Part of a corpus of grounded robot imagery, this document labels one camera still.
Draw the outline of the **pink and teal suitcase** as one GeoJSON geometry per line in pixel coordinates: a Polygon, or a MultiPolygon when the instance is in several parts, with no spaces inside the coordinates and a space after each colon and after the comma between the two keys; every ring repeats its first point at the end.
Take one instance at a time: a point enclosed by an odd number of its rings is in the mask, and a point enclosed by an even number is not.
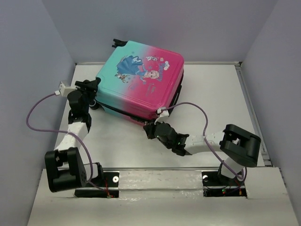
{"type": "Polygon", "coordinates": [[[143,124],[155,119],[159,108],[177,103],[184,75],[181,54],[132,40],[113,42],[113,53],[96,75],[100,82],[91,109],[101,107],[143,124]]]}

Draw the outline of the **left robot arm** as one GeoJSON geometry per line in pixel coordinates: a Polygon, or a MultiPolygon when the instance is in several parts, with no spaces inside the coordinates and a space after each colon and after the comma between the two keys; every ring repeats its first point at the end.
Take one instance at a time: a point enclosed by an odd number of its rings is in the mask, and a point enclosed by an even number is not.
{"type": "Polygon", "coordinates": [[[74,86],[63,82],[55,94],[66,97],[70,106],[68,128],[64,137],[53,150],[46,152],[45,165],[48,186],[51,192],[60,192],[84,187],[87,183],[99,186],[104,174],[94,169],[90,153],[83,140],[92,125],[89,105],[94,101],[100,79],[77,81],[74,86]]]}

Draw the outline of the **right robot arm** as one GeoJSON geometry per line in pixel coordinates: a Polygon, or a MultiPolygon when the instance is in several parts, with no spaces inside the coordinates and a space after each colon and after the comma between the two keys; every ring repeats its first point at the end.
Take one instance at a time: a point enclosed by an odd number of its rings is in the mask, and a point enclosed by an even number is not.
{"type": "Polygon", "coordinates": [[[234,124],[210,135],[194,136],[175,131],[168,123],[150,122],[143,126],[148,139],[157,139],[178,156],[211,152],[220,162],[217,181],[226,185],[246,177],[247,168],[257,167],[261,138],[234,124]]]}

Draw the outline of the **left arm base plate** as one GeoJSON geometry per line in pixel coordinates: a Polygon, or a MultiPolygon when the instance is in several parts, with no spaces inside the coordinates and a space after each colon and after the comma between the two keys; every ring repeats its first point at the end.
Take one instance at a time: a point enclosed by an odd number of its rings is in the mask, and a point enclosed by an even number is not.
{"type": "Polygon", "coordinates": [[[74,192],[77,198],[119,198],[119,171],[104,171],[103,179],[93,178],[92,184],[78,188],[74,192]]]}

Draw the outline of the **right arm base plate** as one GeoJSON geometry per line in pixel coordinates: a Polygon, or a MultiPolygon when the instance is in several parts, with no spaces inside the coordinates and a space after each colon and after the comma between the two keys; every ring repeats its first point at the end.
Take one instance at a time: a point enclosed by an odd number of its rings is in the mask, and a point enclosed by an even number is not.
{"type": "Polygon", "coordinates": [[[243,180],[228,178],[217,171],[202,172],[203,195],[209,197],[247,197],[243,180]]]}

